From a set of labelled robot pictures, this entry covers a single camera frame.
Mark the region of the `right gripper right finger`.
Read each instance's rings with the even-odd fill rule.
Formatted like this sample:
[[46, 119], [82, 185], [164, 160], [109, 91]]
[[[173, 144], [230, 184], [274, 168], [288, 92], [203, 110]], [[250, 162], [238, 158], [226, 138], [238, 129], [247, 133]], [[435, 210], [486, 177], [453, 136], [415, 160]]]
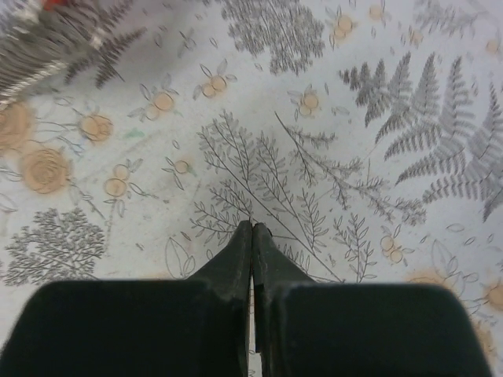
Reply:
[[318, 283], [253, 229], [255, 349], [265, 376], [488, 376], [463, 305], [428, 283]]

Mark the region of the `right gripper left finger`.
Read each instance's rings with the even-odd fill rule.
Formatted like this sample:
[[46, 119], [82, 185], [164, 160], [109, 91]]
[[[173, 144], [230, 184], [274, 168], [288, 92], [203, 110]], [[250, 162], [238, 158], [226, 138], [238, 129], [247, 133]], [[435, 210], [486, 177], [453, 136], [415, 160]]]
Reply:
[[245, 376], [252, 225], [184, 280], [57, 281], [27, 301], [4, 376]]

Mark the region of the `red grey key organizer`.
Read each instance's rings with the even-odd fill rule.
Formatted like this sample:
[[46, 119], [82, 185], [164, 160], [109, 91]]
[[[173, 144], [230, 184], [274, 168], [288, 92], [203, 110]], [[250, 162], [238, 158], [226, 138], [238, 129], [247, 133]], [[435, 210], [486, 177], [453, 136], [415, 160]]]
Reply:
[[105, 36], [99, 1], [2, 1], [1, 108], [98, 51]]

